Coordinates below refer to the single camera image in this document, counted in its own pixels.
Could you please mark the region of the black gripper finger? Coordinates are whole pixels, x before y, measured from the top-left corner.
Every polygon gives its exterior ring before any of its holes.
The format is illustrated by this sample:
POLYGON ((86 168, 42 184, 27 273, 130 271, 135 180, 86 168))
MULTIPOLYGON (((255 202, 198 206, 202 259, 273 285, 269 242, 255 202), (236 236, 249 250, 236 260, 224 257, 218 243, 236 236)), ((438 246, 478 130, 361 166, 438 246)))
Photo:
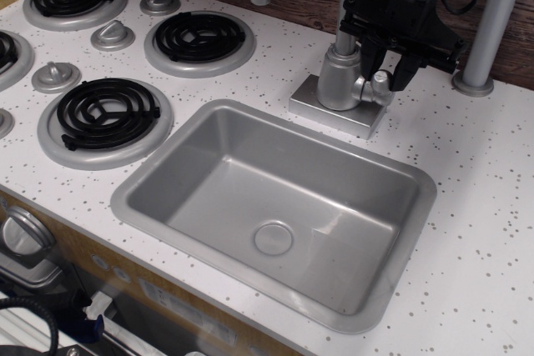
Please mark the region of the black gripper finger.
POLYGON ((390 90, 403 91, 420 68, 426 65, 425 59, 418 54, 403 54, 395 67, 390 90))
POLYGON ((361 75, 370 80, 380 69, 387 48, 382 39, 376 35, 364 36, 360 46, 360 71, 361 75))

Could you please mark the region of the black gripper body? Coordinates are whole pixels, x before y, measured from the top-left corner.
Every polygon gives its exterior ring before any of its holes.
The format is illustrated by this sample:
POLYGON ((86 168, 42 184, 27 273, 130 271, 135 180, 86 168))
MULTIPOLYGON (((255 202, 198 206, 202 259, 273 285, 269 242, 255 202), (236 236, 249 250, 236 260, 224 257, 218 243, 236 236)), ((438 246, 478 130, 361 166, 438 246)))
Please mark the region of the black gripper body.
POLYGON ((438 0, 344 0, 341 32, 380 37, 388 51, 418 54, 446 73, 456 70, 465 41, 438 17, 438 0))

